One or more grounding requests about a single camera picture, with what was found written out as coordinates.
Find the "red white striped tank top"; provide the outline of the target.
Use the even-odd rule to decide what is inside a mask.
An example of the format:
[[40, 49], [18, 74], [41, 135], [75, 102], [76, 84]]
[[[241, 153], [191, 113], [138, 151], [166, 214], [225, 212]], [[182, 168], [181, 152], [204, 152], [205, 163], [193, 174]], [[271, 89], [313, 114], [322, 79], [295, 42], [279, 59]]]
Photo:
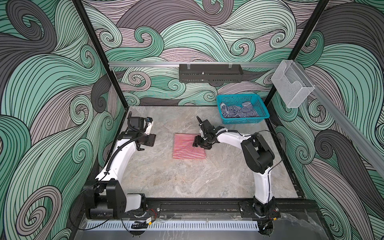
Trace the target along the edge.
[[200, 147], [194, 147], [194, 141], [197, 135], [198, 134], [175, 134], [172, 155], [173, 159], [205, 159], [205, 150]]

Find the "teal plastic basket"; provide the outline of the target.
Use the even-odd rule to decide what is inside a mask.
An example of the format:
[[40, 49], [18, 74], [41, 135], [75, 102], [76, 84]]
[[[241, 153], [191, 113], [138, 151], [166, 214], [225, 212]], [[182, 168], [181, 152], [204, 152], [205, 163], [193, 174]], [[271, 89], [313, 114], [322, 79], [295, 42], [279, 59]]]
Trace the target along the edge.
[[258, 124], [270, 117], [257, 94], [218, 95], [217, 106], [222, 123], [226, 125]]

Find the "navy white striped tank top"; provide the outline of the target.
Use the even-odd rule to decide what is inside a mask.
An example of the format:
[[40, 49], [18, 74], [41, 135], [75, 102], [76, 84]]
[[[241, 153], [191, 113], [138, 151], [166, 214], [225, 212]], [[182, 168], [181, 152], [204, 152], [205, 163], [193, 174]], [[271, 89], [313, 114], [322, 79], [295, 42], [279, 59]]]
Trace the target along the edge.
[[220, 110], [224, 118], [256, 118], [259, 117], [251, 102], [244, 102], [241, 106], [228, 106], [220, 103]]

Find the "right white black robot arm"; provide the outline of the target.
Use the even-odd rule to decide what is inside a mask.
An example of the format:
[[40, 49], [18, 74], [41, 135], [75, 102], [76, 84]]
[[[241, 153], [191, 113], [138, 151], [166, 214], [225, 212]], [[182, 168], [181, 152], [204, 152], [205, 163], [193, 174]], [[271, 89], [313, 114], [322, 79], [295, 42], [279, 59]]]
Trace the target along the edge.
[[227, 144], [242, 150], [246, 165], [254, 173], [255, 206], [265, 209], [273, 201], [271, 171], [275, 155], [260, 133], [242, 134], [223, 126], [214, 127], [208, 120], [197, 117], [200, 134], [195, 137], [193, 146], [210, 150], [214, 144]]

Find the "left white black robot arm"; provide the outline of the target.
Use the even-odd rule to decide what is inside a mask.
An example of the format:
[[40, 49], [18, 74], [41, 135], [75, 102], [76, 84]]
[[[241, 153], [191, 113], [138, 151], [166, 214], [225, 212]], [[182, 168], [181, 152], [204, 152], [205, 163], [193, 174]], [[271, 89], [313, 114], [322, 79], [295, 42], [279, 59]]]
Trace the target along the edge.
[[155, 140], [155, 134], [125, 132], [118, 136], [114, 152], [106, 166], [95, 179], [86, 181], [81, 191], [87, 219], [144, 219], [156, 215], [153, 210], [148, 210], [144, 194], [125, 193], [121, 185], [134, 153], [143, 150], [141, 145], [152, 147]]

